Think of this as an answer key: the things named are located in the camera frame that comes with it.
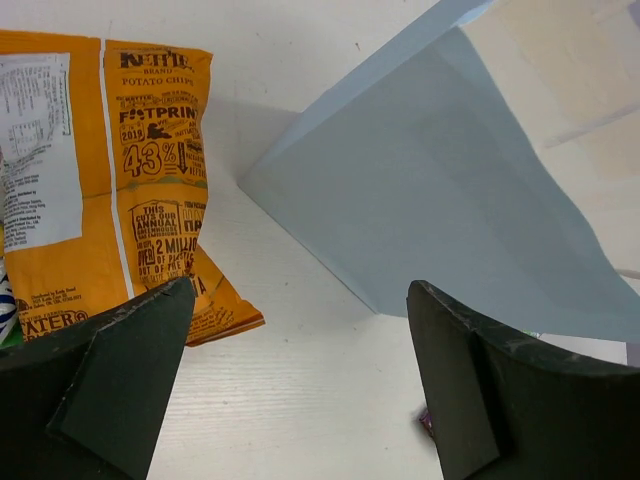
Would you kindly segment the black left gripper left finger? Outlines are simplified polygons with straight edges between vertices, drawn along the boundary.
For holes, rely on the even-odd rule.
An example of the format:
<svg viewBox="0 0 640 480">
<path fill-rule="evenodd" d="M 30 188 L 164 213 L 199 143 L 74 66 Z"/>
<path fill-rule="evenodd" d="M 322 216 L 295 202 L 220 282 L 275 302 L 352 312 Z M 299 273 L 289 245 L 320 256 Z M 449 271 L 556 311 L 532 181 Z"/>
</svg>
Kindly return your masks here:
<svg viewBox="0 0 640 480">
<path fill-rule="evenodd" d="M 146 478 L 194 301 L 175 279 L 2 350 L 2 478 Z"/>
</svg>

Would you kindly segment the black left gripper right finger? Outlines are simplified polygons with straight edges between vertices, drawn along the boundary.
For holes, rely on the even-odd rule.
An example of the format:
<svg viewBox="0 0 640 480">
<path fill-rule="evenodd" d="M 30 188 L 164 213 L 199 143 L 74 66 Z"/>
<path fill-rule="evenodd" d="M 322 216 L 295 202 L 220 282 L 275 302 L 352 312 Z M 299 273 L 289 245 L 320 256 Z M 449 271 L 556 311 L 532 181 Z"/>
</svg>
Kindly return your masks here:
<svg viewBox="0 0 640 480">
<path fill-rule="evenodd" d="M 408 321 L 447 479 L 635 479 L 639 371 L 534 338 L 425 281 Z"/>
</svg>

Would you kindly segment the purple brown M&M's packet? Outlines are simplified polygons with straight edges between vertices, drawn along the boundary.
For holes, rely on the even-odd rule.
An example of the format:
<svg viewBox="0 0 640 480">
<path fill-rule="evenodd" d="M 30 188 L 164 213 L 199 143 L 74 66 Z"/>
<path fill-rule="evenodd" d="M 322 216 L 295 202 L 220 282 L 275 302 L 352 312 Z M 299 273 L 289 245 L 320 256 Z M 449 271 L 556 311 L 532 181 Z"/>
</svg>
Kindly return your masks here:
<svg viewBox="0 0 640 480">
<path fill-rule="evenodd" d="M 432 424 L 432 418 L 430 411 L 427 406 L 423 407 L 417 416 L 417 422 L 423 428 L 425 434 L 433 439 L 434 438 L 434 430 Z"/>
</svg>

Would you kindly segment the green yellow Fox's candy bag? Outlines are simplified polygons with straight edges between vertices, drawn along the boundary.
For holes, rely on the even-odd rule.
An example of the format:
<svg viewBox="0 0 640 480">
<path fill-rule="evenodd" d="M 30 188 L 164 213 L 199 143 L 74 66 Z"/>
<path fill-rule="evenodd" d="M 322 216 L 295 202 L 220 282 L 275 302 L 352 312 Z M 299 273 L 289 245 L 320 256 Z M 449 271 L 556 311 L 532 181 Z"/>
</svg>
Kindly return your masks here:
<svg viewBox="0 0 640 480">
<path fill-rule="evenodd" d="M 18 316 L 17 301 L 9 280 L 5 260 L 5 225 L 6 225 L 6 188 L 4 181 L 5 162 L 1 161 L 1 348 L 7 348 L 23 342 Z"/>
</svg>

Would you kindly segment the orange Kettle chips bag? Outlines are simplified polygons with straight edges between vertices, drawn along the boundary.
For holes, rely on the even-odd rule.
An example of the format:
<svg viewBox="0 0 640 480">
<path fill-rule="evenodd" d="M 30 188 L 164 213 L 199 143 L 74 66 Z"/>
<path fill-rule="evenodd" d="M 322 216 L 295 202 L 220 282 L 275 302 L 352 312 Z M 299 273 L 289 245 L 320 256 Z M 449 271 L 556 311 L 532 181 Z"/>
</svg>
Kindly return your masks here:
<svg viewBox="0 0 640 480">
<path fill-rule="evenodd" d="M 212 63 L 200 49 L 2 32 L 4 262 L 25 341 L 176 278 L 195 294 L 188 345 L 263 324 L 199 243 Z"/>
</svg>

